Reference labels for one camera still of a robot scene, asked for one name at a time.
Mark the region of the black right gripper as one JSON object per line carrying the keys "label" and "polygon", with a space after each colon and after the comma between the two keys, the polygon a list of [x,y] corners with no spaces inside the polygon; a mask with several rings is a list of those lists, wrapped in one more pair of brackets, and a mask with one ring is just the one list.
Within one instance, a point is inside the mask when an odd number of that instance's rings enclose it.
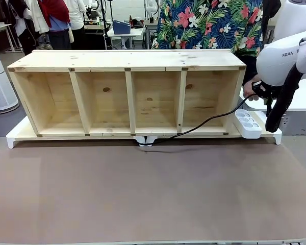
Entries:
{"label": "black right gripper", "polygon": [[263,81],[252,82],[252,90],[262,99],[272,98],[273,86],[268,85]]}

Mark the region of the person's left hand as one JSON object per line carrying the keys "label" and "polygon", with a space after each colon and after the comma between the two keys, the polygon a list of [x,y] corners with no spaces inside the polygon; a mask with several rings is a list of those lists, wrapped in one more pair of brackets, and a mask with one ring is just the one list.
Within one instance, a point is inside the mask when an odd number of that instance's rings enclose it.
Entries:
{"label": "person's left hand", "polygon": [[257,101],[259,97],[255,94],[252,89],[252,84],[256,82],[256,80],[250,80],[243,85],[243,95],[244,98],[248,98],[249,101]]}

